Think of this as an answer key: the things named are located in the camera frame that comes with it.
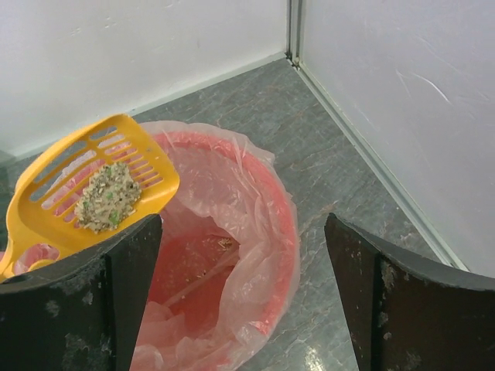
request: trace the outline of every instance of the white wall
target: white wall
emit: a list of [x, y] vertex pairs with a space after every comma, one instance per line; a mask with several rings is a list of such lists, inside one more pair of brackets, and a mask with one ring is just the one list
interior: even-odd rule
[[461, 260], [495, 277], [495, 2], [305, 11], [303, 62]]
[[0, 149], [282, 52], [286, 18], [286, 0], [0, 0]]

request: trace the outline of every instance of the plastic bag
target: plastic bag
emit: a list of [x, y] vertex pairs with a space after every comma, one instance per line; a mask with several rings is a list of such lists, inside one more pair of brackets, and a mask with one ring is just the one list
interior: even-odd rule
[[131, 371], [233, 370], [299, 284], [295, 206], [274, 156], [207, 124], [143, 124], [179, 172]]

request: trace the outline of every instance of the slotted scoop blade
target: slotted scoop blade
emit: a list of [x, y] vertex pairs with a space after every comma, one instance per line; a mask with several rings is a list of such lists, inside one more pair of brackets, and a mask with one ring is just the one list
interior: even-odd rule
[[[96, 234], [79, 227], [74, 209], [89, 178], [114, 162], [128, 164], [142, 195], [134, 205], [135, 213], [116, 230]], [[32, 264], [29, 271], [33, 271], [159, 213], [178, 188], [179, 175], [165, 152], [128, 115], [110, 116], [75, 131], [43, 152], [19, 177], [7, 210], [9, 241], [0, 261], [0, 281], [15, 275], [16, 262], [29, 248], [45, 244], [58, 250], [56, 258]]]

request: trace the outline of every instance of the gray marble floor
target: gray marble floor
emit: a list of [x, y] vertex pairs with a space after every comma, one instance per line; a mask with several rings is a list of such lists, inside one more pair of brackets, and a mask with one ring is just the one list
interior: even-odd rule
[[[357, 370], [323, 226], [329, 212], [435, 259], [364, 160], [285, 60], [164, 104], [140, 122], [206, 122], [239, 131], [277, 156], [275, 168], [298, 207], [302, 277], [271, 341], [243, 371]], [[0, 174], [0, 195], [32, 158]]]

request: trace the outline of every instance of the baseboard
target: baseboard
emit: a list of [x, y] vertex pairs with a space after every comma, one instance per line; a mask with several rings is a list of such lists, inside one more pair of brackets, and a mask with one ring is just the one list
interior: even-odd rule
[[[135, 116], [136, 114], [140, 114], [142, 112], [146, 112], [148, 110], [151, 110], [152, 108], [161, 106], [162, 104], [168, 103], [172, 100], [184, 97], [188, 94], [194, 93], [195, 91], [202, 90], [205, 87], [210, 87], [216, 83], [220, 83], [225, 80], [229, 80], [232, 77], [241, 75], [242, 73], [249, 72], [251, 70], [255, 70], [258, 67], [264, 66], [266, 64], [269, 64], [271, 62], [275, 62], [276, 60], [281, 60], [285, 58], [285, 53], [280, 52], [276, 53], [274, 55], [262, 58], [260, 60], [257, 60], [253, 63], [249, 63], [245, 66], [242, 66], [240, 68], [234, 69], [232, 71], [228, 71], [226, 73], [222, 73], [219, 76], [216, 76], [212, 79], [201, 81], [199, 83], [196, 83], [190, 87], [187, 87], [186, 89], [182, 89], [176, 92], [173, 92], [171, 94], [166, 94], [163, 97], [160, 97], [158, 100], [154, 100], [152, 102], [149, 102], [147, 104], [144, 104], [140, 107], [133, 108], [126, 112], [127, 114], [131, 116]], [[47, 140], [46, 142], [35, 145], [29, 148], [18, 148], [18, 150], [6, 154], [9, 157], [13, 157], [16, 161], [23, 160], [24, 158], [28, 158], [34, 155], [38, 155], [39, 153], [45, 151], [50, 145], [52, 145], [55, 141], [58, 141], [62, 137], [70, 134], [72, 131], [76, 130], [79, 127], [73, 127], [73, 128], [68, 128], [66, 132], [60, 132], [57, 133], [57, 135], [54, 135], [51, 137], [50, 140]]]
[[318, 101], [323, 105], [331, 118], [346, 135], [351, 144], [359, 152], [371, 170], [380, 179], [385, 189], [391, 194], [395, 202], [402, 208], [405, 215], [418, 229], [426, 243], [432, 248], [435, 255], [446, 265], [463, 271], [469, 271], [466, 265], [456, 256], [449, 245], [443, 240], [434, 226], [428, 221], [426, 215], [421, 211], [416, 202], [411, 198], [402, 184], [395, 178], [390, 169], [384, 164], [377, 153], [366, 142], [363, 136], [345, 117], [335, 101], [319, 84], [318, 80], [308, 71], [304, 63], [296, 68], [299, 76], [313, 92]]

